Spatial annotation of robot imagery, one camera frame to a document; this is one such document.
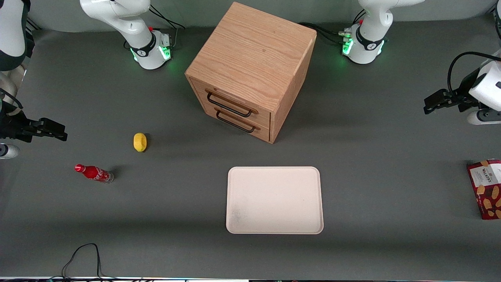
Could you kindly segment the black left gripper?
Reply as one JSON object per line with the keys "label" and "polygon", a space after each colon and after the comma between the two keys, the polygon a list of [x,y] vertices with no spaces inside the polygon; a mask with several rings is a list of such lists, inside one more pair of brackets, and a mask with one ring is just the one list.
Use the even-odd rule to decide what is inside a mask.
{"label": "black left gripper", "polygon": [[[462,79],[458,88],[452,91],[452,103],[458,106],[459,112],[463,113],[469,109],[481,108],[481,103],[469,94],[470,89],[478,77],[480,69],[476,69]],[[424,98],[424,114],[431,114],[433,111],[451,107],[451,95],[446,89],[440,89]]]}

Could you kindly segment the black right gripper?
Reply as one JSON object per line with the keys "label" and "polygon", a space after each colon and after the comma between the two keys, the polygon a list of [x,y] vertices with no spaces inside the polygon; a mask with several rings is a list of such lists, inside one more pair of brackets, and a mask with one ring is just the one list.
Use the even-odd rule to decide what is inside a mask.
{"label": "black right gripper", "polygon": [[48,118],[39,120],[27,120],[23,111],[9,116],[1,114],[0,139],[17,139],[23,142],[30,142],[29,135],[23,135],[23,127],[30,125],[29,132],[32,136],[47,136],[61,141],[66,141],[68,134],[65,126]]}

